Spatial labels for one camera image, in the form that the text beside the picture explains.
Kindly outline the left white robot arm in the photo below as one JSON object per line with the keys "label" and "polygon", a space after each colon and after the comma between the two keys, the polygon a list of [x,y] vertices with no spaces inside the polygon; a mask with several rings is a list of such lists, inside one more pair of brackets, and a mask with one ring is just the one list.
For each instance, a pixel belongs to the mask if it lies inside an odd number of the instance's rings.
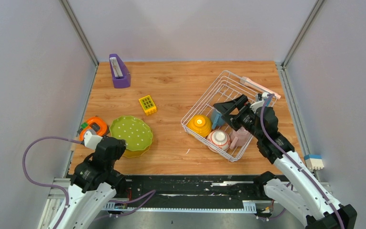
{"label": "left white robot arm", "polygon": [[86,229],[113,197],[127,191],[126,177],[114,169],[126,150],[126,142],[108,136],[86,136],[82,144],[94,150],[75,167],[63,201],[50,229]]}

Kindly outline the yellow polka dot plate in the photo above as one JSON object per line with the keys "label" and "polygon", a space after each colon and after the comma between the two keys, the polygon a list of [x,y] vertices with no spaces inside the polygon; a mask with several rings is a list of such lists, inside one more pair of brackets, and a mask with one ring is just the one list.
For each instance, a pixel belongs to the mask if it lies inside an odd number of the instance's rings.
{"label": "yellow polka dot plate", "polygon": [[140,157],[145,152],[147,152],[150,149],[150,146],[146,147],[144,150],[137,150],[137,151],[131,151],[126,149],[123,153],[123,156],[126,158],[134,158],[134,157]]}

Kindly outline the blue ceramic mug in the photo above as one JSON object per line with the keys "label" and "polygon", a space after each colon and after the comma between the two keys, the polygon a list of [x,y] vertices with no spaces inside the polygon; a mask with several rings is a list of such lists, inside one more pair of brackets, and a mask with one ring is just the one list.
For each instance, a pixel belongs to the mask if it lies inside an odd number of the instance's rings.
{"label": "blue ceramic mug", "polygon": [[211,115],[211,121],[212,121],[212,130],[215,130],[225,124],[225,121],[222,119],[222,114],[215,108],[213,109]]}

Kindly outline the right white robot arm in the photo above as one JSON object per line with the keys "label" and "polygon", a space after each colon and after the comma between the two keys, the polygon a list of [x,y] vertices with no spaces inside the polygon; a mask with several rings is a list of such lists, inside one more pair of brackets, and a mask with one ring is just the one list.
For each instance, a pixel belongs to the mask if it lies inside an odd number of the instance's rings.
{"label": "right white robot arm", "polygon": [[291,185],[292,191],[273,173],[266,171],[254,179],[253,192],[259,199],[267,197],[279,202],[306,229],[353,229],[357,211],[343,205],[325,189],[306,167],[293,145],[278,131],[278,118],[268,103],[250,103],[246,95],[213,107],[234,130],[244,128],[257,139],[259,152],[278,168]]}

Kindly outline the green polka dot plate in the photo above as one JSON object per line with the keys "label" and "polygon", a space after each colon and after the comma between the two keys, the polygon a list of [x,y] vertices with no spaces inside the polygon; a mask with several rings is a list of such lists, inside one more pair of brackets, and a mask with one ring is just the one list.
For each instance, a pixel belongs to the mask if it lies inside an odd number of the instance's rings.
{"label": "green polka dot plate", "polygon": [[131,115],[123,115],[115,120],[109,127],[111,136],[126,142],[126,149],[142,151],[153,142],[151,128],[142,120]]}

